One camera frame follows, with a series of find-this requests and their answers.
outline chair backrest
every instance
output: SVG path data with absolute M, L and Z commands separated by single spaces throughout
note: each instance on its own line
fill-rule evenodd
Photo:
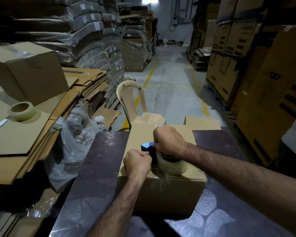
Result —
M 144 113 L 147 113 L 147 107 L 144 97 L 144 90 L 141 85 L 133 80 L 126 80 L 120 83 L 116 89 L 116 95 L 118 100 L 122 103 L 128 123 L 131 125 L 133 120 L 136 118 L 137 111 L 135 108 L 133 89 L 134 87 L 138 90 L 141 106 Z

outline aisle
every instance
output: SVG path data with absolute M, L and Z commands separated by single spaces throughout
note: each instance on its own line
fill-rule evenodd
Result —
M 185 56 L 185 47 L 160 46 L 144 72 L 126 72 L 125 77 L 135 78 L 145 89 L 149 112 L 163 115 L 167 124 L 183 124 L 185 116 L 213 118 L 226 126 L 222 112 L 203 88 L 206 72 L 194 71 Z M 134 90 L 134 100 L 138 92 Z M 122 106 L 112 131 L 128 127 Z M 137 113 L 143 113 L 140 103 Z

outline chair seat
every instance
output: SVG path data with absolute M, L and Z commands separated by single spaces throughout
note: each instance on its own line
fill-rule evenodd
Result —
M 136 116 L 136 118 L 132 121 L 132 124 L 133 123 L 162 125 L 166 123 L 166 119 L 163 118 L 162 115 L 148 112 L 142 114 L 142 116 Z

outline hand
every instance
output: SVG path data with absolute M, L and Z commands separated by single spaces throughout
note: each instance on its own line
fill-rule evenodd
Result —
M 145 180 L 150 171 L 151 162 L 152 158 L 149 152 L 139 150 L 128 151 L 126 157 L 123 159 L 128 179 Z
M 153 131 L 153 141 L 155 148 L 161 153 L 176 158 L 180 158 L 183 154 L 185 140 L 174 127 L 169 125 L 158 126 Z

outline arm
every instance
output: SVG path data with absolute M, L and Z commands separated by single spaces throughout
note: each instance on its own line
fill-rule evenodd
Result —
M 157 150 L 185 160 L 296 234 L 296 179 L 187 143 L 173 127 L 154 131 Z
M 144 180 L 150 171 L 151 157 L 147 152 L 131 150 L 124 158 L 128 180 L 102 217 L 86 237 L 121 237 L 126 235 L 134 205 Z

